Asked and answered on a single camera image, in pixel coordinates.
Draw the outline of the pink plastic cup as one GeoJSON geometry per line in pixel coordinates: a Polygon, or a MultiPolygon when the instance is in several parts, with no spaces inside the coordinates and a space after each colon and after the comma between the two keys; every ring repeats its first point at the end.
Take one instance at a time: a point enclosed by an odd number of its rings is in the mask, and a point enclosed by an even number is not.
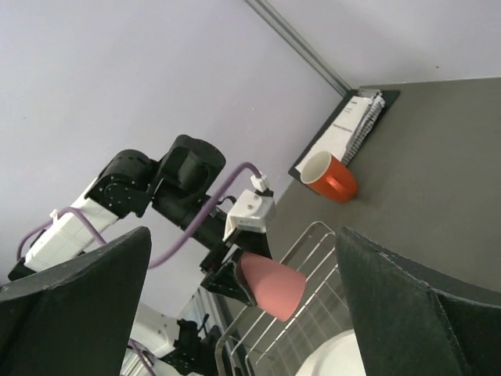
{"type": "Polygon", "coordinates": [[[240,267],[257,307],[278,320],[289,320],[301,302],[307,277],[280,262],[250,252],[243,253],[240,267]]]}

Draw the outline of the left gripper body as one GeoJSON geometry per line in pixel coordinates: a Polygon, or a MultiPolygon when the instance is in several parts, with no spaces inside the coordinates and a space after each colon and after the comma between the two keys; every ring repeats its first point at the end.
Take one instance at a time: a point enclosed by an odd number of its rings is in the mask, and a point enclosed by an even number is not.
{"type": "Polygon", "coordinates": [[[215,209],[192,235],[194,240],[208,250],[200,263],[202,270],[217,269],[233,247],[247,248],[251,245],[250,234],[243,231],[236,231],[228,240],[223,240],[225,220],[226,214],[215,209]]]}

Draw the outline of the white paper booklet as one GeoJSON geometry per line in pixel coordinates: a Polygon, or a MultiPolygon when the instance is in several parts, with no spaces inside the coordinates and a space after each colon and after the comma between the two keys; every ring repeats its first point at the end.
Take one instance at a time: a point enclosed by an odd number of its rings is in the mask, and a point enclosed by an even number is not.
{"type": "Polygon", "coordinates": [[[385,107],[382,92],[369,92],[369,96],[353,96],[332,121],[306,155],[299,158],[294,169],[301,172],[306,161],[320,151],[329,151],[343,165],[348,165],[359,151],[364,139],[372,130],[377,118],[385,107]]]}

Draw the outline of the orange mug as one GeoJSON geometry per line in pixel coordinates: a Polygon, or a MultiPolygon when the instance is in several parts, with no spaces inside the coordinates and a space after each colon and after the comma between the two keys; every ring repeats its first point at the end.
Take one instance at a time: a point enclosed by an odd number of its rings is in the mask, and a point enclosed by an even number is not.
{"type": "Polygon", "coordinates": [[[318,195],[342,204],[349,202],[358,192],[352,173],[326,150],[306,161],[300,172],[300,181],[318,195]]]}

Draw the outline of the white blue-rimmed plate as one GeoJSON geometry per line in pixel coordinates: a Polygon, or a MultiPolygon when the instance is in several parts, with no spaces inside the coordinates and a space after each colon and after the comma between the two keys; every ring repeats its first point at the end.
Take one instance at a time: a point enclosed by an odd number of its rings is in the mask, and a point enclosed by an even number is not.
{"type": "Polygon", "coordinates": [[[296,376],[366,375],[355,331],[325,341],[303,362],[296,376]]]}

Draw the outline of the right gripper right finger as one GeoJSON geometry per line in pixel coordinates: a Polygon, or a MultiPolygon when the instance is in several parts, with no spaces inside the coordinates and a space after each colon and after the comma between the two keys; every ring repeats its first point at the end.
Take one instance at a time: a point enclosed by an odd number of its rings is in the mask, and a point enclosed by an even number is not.
{"type": "Polygon", "coordinates": [[[343,227],[336,253],[368,375],[498,375],[500,294],[343,227]]]}

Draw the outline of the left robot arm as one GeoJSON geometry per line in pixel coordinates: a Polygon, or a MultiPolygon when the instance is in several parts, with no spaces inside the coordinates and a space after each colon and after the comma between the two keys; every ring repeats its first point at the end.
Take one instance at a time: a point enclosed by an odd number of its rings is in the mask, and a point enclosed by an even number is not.
{"type": "Polygon", "coordinates": [[[188,135],[178,136],[159,160],[122,150],[71,206],[55,211],[22,239],[8,278],[27,277],[82,255],[117,221],[142,217],[152,208],[182,234],[151,267],[194,239],[207,249],[200,262],[203,288],[256,306],[258,293],[243,270],[243,257],[271,255],[266,227],[275,201],[266,175],[250,162],[214,188],[225,163],[217,147],[188,135]]]}

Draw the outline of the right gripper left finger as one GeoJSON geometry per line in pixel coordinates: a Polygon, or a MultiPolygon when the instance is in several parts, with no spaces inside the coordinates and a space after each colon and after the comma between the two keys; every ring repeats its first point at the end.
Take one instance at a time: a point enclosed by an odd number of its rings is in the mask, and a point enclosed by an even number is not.
{"type": "Polygon", "coordinates": [[[1,287],[3,375],[118,375],[151,253],[140,226],[1,287]]]}

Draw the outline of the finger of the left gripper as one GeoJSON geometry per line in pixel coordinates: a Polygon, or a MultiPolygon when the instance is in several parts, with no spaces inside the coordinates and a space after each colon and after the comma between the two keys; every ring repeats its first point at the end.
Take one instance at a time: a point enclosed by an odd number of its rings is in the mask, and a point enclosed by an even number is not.
{"type": "Polygon", "coordinates": [[[251,252],[267,259],[272,259],[272,253],[269,248],[266,233],[238,230],[236,235],[236,245],[246,252],[251,252]]]}
{"type": "Polygon", "coordinates": [[[223,262],[218,268],[209,271],[201,286],[211,293],[234,299],[246,306],[257,305],[240,264],[234,260],[223,262]]]}

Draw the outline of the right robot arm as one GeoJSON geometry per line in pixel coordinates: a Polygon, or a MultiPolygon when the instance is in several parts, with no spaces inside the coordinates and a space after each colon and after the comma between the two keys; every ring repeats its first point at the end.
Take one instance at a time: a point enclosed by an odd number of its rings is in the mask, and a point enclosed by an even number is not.
{"type": "MultiPolygon", "coordinates": [[[[128,345],[205,364],[194,323],[141,307],[151,236],[101,248],[1,288],[4,375],[116,375],[128,345]]],[[[497,375],[500,295],[395,254],[349,228],[335,252],[368,375],[497,375]]]]}

